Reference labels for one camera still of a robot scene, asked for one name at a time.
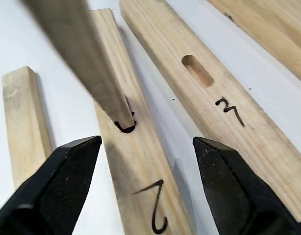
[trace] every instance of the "mortise hole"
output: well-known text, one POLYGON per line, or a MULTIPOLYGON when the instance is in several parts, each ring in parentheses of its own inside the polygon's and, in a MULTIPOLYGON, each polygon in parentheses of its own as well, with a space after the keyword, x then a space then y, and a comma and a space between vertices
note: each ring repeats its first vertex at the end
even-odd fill
POLYGON ((215 80, 206 71, 203 65, 195 58, 195 56, 185 55, 181 61, 185 68, 201 86, 210 87, 213 85, 215 80))

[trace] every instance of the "wooden dowel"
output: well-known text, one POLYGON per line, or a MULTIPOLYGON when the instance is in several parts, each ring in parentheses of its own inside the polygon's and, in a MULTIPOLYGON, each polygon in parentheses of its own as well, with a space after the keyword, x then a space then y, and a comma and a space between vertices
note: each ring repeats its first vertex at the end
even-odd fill
POLYGON ((84 0, 22 0, 89 93, 123 129, 134 121, 84 0))
POLYGON ((154 121, 110 9, 92 11, 102 43, 137 121, 120 132, 96 105, 119 211, 127 235, 193 235, 154 121))
POLYGON ((51 154, 35 73, 27 66, 2 77, 3 102, 15 188, 51 154))
POLYGON ((301 221, 301 154, 164 0, 122 16, 206 138, 236 149, 301 221))

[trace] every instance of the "black marker writing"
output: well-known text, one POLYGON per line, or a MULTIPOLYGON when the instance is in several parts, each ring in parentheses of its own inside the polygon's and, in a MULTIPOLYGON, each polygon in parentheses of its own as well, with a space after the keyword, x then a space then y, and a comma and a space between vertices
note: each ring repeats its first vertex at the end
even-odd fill
POLYGON ((147 190, 149 190, 153 187, 159 186, 158 193, 157 193, 157 196, 156 196, 156 202, 155 202, 155 206, 154 206, 154 210, 152 212, 152 218, 151 218, 151 228, 152 228, 153 232, 156 233, 156 234, 162 234, 167 229, 167 226, 168 226, 167 217, 164 217, 164 224, 163 224, 161 229, 157 229, 156 224, 155 224, 157 206, 158 206, 159 196, 160 196, 160 192, 161 192, 161 188, 162 188, 163 184, 164 184, 164 180, 158 180, 157 182, 153 183, 152 185, 150 185, 150 186, 148 186, 144 189, 141 189, 141 190, 134 193, 134 194, 138 194, 138 193, 147 191, 147 190))
POLYGON ((238 113, 238 111, 237 111, 237 107, 235 107, 235 106, 231 106, 231 107, 229 107, 229 102, 226 100, 226 98, 224 98, 224 97, 222 97, 220 100, 218 100, 215 104, 218 106, 221 102, 224 102, 225 103, 225 108, 224 108, 224 113, 227 113, 227 112, 229 112, 231 109, 233 109, 234 110, 234 113, 235 113, 235 115, 236 115, 236 117, 237 117, 237 119, 239 120, 239 122, 240 122, 240 124, 244 127, 245 125, 244 125, 244 123, 243 123, 243 121, 242 121, 242 119, 241 119, 241 117, 240 117, 240 115, 239 115, 239 113, 238 113))

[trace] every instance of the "white surface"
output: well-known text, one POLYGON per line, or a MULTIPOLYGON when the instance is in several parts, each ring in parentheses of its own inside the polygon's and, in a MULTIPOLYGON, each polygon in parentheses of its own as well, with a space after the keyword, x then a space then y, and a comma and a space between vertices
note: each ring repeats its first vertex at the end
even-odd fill
MULTIPOLYGON (((301 152, 301 82, 204 0, 168 2, 301 152)), ((91 0, 90 6, 114 10, 197 234, 217 234, 192 147, 197 127, 124 23, 118 1, 91 0)), ((26 9, 0 0, 0 207, 13 193, 1 77, 24 65, 39 74, 53 148, 100 133, 90 96, 26 9)), ((74 234, 124 234, 103 148, 74 234)))

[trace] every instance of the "wooden stick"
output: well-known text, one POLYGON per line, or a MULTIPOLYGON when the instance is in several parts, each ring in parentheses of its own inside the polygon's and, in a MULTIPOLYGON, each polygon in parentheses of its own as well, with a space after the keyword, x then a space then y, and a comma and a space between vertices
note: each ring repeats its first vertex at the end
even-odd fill
POLYGON ((110 9, 93 11, 108 58, 134 111, 125 134, 96 105, 118 206, 128 235, 194 234, 154 121, 110 9))
POLYGON ((165 1, 120 7, 204 136, 236 149, 301 221, 301 154, 165 1))
POLYGON ((208 0, 301 80, 301 0, 208 0))
POLYGON ((134 126, 115 72, 106 59, 84 0, 23 0, 62 58, 121 128, 134 126))
POLYGON ((2 78, 14 185, 18 188, 51 154, 35 73, 27 66, 2 78))

